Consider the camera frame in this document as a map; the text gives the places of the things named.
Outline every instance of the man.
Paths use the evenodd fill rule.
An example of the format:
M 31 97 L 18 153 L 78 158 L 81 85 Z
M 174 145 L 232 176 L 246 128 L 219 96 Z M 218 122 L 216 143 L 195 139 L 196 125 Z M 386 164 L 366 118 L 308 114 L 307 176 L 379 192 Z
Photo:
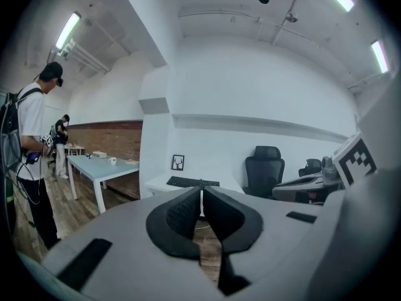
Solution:
M 57 149 L 57 157 L 56 157 L 56 174 L 60 175 L 63 179 L 68 179 L 68 176 L 65 174 L 65 152 L 64 145 L 67 143 L 68 134 L 66 131 L 66 127 L 68 126 L 68 122 L 70 121 L 70 116 L 65 114 L 61 119 L 57 120 L 55 125 L 56 129 L 56 137 L 54 138 L 54 142 L 56 144 Z
M 57 239 L 53 210 L 43 179 L 45 166 L 41 156 L 33 164 L 27 164 L 26 161 L 29 153 L 41 153 L 43 155 L 49 152 L 48 146 L 40 141 L 44 112 L 43 94 L 46 95 L 55 86 L 63 84 L 62 74 L 63 68 L 59 63 L 49 63 L 39 74 L 39 79 L 30 83 L 19 93 L 19 98 L 21 98 L 31 89 L 41 89 L 41 92 L 32 93 L 18 106 L 19 137 L 25 155 L 23 155 L 22 162 L 17 168 L 17 179 L 23 192 L 28 195 L 35 227 L 48 250 L 59 239 Z

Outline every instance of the picture frame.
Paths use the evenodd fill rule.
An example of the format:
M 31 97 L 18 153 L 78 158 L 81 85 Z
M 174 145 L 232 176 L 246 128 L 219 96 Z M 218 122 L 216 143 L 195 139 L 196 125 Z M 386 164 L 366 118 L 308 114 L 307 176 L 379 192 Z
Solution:
M 173 161 L 171 164 L 171 169 L 173 171 L 183 171 L 184 170 L 184 155 L 173 155 Z

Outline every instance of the black keyboard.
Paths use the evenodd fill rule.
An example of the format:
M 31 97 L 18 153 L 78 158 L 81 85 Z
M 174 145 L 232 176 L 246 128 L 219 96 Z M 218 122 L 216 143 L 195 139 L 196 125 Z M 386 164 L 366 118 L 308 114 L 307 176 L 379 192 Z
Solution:
M 193 186 L 220 186 L 220 182 L 205 181 L 204 179 L 192 179 L 172 176 L 167 181 L 167 185 L 177 187 L 193 187 Z

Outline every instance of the red brick wall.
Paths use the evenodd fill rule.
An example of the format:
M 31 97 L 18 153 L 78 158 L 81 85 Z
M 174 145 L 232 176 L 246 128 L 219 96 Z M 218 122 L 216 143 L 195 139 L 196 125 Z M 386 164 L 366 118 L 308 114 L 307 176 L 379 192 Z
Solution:
M 105 122 L 68 127 L 68 142 L 85 148 L 86 153 L 106 152 L 109 156 L 139 161 L 142 122 Z M 107 181 L 107 186 L 139 199 L 138 173 Z

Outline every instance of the white table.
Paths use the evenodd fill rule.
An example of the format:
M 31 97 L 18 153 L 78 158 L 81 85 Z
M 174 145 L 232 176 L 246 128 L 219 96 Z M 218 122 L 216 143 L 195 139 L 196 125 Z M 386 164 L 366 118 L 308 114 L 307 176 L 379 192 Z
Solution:
M 117 159 L 115 165 L 108 163 L 107 158 L 92 157 L 91 159 L 82 156 L 67 156 L 68 159 L 68 174 L 70 175 L 71 190 L 74 199 L 78 199 L 75 191 L 74 177 L 72 166 L 75 166 L 82 174 L 93 181 L 95 189 L 96 201 L 98 203 L 99 211 L 104 213 L 106 211 L 105 203 L 103 202 L 102 189 L 100 182 L 103 182 L 103 188 L 107 188 L 106 181 L 123 175 L 131 174 L 139 171 L 139 162 L 136 164 L 128 164 L 123 159 Z
M 79 155 L 82 155 L 82 150 L 84 150 L 85 148 L 82 146 L 67 146 L 64 145 L 64 149 L 67 151 L 67 156 L 71 155 L 71 151 L 77 151 L 79 152 Z
M 225 189 L 230 189 L 232 191 L 245 194 L 241 186 L 233 178 L 230 172 L 224 171 L 173 171 L 170 170 L 164 174 L 161 174 L 150 181 L 145 183 L 145 186 L 153 194 L 153 196 L 161 195 L 169 191 L 175 191 L 180 189 L 180 187 L 175 187 L 167 185 L 167 181 L 172 176 L 179 176 L 192 179 L 204 179 L 206 181 L 216 181 L 220 182 L 220 187 Z M 200 215 L 203 214 L 203 191 L 200 192 Z

